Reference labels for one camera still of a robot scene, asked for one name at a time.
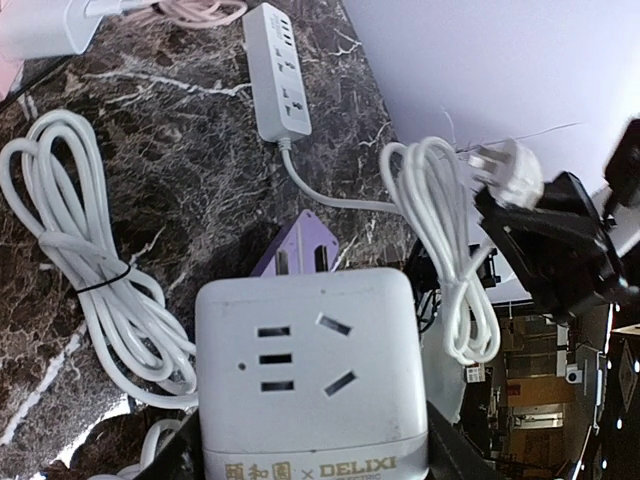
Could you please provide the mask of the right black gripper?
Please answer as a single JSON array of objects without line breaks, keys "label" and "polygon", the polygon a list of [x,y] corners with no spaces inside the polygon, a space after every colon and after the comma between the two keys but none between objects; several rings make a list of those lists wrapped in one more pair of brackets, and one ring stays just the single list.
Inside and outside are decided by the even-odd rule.
[{"label": "right black gripper", "polygon": [[475,196],[481,227],[535,305],[556,318],[602,303],[630,301],[624,264],[580,180],[569,172],[545,185],[539,207],[500,205]]}]

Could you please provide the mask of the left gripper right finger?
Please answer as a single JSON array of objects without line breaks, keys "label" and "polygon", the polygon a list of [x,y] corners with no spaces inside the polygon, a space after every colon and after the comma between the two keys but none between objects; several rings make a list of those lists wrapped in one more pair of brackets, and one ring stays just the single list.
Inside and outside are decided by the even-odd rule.
[{"label": "left gripper right finger", "polygon": [[430,402],[427,403],[427,479],[498,480],[493,470]]}]

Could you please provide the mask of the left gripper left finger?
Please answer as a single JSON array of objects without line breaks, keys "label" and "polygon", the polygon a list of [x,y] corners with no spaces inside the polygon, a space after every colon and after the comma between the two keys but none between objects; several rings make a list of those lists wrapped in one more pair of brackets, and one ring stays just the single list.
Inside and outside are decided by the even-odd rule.
[{"label": "left gripper left finger", "polygon": [[155,459],[142,468],[134,479],[205,479],[198,410],[184,419]]}]

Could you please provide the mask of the white cube socket adapter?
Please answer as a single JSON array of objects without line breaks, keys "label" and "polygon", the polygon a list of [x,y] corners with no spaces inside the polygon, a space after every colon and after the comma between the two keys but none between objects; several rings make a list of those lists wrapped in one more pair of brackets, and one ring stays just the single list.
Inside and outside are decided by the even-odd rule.
[{"label": "white cube socket adapter", "polygon": [[209,479],[423,479],[411,285],[376,267],[217,280],[195,303]]}]

